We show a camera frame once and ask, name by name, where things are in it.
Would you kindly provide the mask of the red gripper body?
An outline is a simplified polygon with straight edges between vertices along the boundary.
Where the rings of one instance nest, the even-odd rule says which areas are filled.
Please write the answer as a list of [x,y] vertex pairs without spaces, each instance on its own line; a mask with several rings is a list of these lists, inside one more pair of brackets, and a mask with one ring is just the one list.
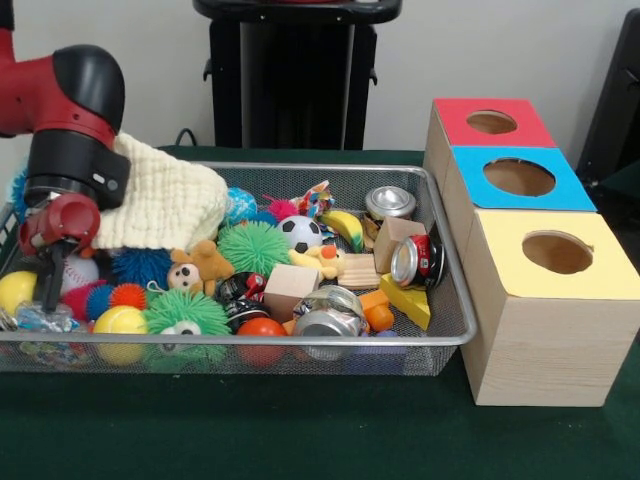
[[91,245],[100,222],[100,211],[91,198],[79,193],[57,195],[26,214],[19,228],[19,245],[26,255],[59,243],[70,252],[82,250]]

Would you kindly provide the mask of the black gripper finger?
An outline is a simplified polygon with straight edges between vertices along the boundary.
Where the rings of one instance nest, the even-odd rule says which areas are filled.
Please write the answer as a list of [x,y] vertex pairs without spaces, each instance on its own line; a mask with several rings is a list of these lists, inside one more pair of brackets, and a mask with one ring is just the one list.
[[46,314],[53,313],[58,305],[63,283],[64,262],[64,252],[62,250],[50,251],[42,295],[42,310]]

